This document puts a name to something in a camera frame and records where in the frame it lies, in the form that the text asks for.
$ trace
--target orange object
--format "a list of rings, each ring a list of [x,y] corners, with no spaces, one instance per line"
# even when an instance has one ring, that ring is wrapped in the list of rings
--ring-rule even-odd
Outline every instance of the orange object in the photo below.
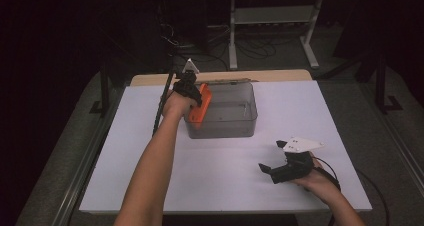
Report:
[[[199,88],[200,94],[202,95],[202,106],[194,107],[191,109],[190,114],[188,115],[188,121],[192,123],[201,123],[205,117],[206,111],[208,110],[209,103],[212,99],[212,93],[209,90],[207,84],[203,83]]]

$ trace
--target dark background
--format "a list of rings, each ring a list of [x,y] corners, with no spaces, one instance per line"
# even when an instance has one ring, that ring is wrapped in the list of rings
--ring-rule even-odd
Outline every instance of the dark background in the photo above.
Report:
[[[206,25],[228,24],[229,0],[184,2],[0,0],[3,222],[16,221],[81,92],[101,65],[117,87],[135,74],[166,72],[171,49],[160,37],[160,23],[174,25],[177,34],[204,50]],[[158,5],[166,9],[160,17]],[[352,58],[370,45],[378,48],[424,105],[423,7],[422,0],[324,0],[318,23],[345,26],[337,56]]]

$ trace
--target black cord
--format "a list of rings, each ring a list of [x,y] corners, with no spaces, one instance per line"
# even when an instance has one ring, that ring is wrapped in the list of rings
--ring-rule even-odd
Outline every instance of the black cord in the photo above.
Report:
[[[330,169],[331,169],[331,171],[333,172],[333,174],[334,174],[334,178],[336,179],[336,180],[338,180],[337,179],[337,174],[336,174],[336,172],[334,171],[334,169],[327,163],[327,162],[325,162],[324,160],[322,160],[322,159],[320,159],[320,158],[317,158],[317,157],[312,157],[313,159],[316,159],[316,160],[319,160],[319,161],[321,161],[321,162],[323,162],[325,165],[327,165]]]
[[[362,177],[364,177],[375,189],[375,191],[377,192],[378,196],[381,199],[381,202],[383,203],[384,206],[384,212],[386,214],[386,226],[390,226],[390,211],[389,211],[389,207],[387,206],[387,202],[384,199],[383,194],[381,193],[380,189],[377,187],[377,185],[366,175],[364,174],[361,170],[355,168],[356,172],[358,172]]]
[[[165,88],[163,89],[162,97],[160,98],[160,101],[159,101],[159,108],[156,113],[155,125],[153,126],[152,137],[153,135],[155,135],[156,131],[158,130],[160,116],[162,115],[163,107],[165,106],[166,100],[168,99],[166,95],[168,94],[169,86],[171,85],[171,80],[173,77],[174,77],[174,69],[172,68],[169,70],[168,79],[166,80]]]

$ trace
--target transparent plastic box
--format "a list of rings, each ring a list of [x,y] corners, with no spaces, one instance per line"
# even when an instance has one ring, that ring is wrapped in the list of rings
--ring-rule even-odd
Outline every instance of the transparent plastic box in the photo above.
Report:
[[[251,83],[209,85],[212,99],[203,122],[184,117],[192,139],[251,137],[258,112]]]

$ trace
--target white tabletop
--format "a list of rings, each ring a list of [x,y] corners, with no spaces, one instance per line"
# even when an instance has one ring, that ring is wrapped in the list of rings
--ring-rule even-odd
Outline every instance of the white tabletop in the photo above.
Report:
[[[329,163],[342,192],[359,211],[369,200],[315,81],[252,83],[258,119],[249,138],[190,139],[178,128],[165,213],[289,213],[327,210],[291,183],[273,184],[258,163],[284,165],[275,141],[298,136],[323,142],[314,154]],[[116,213],[151,138],[163,86],[128,87],[80,205],[81,211]]]

